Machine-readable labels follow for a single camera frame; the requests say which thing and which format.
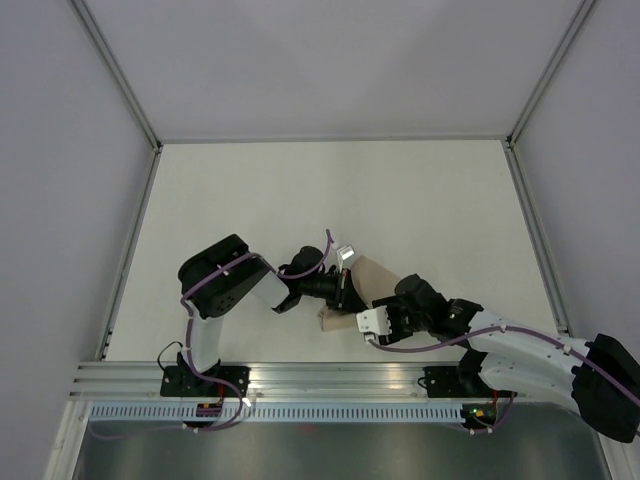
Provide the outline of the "beige cloth napkin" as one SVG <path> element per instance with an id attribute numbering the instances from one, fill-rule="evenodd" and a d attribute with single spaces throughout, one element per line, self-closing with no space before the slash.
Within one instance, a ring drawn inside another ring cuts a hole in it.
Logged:
<path id="1" fill-rule="evenodd" d="M 401 278 L 376 261 L 360 256 L 351 269 L 356 293 L 365 303 L 365 309 L 372 307 L 374 300 L 392 296 Z M 319 313 L 320 329 L 323 333 L 356 329 L 355 313 L 340 313 L 324 307 Z"/>

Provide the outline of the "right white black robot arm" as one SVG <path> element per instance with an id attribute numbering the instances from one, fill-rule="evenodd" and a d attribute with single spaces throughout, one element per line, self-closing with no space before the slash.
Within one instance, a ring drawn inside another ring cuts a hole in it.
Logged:
<path id="1" fill-rule="evenodd" d="M 437 347 L 465 349 L 459 388 L 489 388 L 558 405 L 598 433 L 621 443 L 639 435 L 639 363 L 617 339 L 548 334 L 500 317 L 464 299 L 446 299 L 418 275 L 402 279 L 394 295 L 358 314 L 359 331 L 376 348 L 426 332 Z"/>

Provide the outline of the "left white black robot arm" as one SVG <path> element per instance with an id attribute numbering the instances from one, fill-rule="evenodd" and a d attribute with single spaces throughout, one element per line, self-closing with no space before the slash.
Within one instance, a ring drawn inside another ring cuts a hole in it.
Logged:
<path id="1" fill-rule="evenodd" d="M 296 307 L 301 298 L 321 299 L 330 311 L 356 314 L 367 309 L 352 272 L 325 262 L 334 251 L 329 230 L 320 250 L 303 246 L 286 264 L 271 266 L 247 243 L 231 234 L 187 260 L 178 271 L 180 303 L 188 320 L 182 358 L 188 365 L 184 385 L 206 396 L 218 384 L 219 345 L 223 319 L 245 296 L 262 300 L 278 314 Z"/>

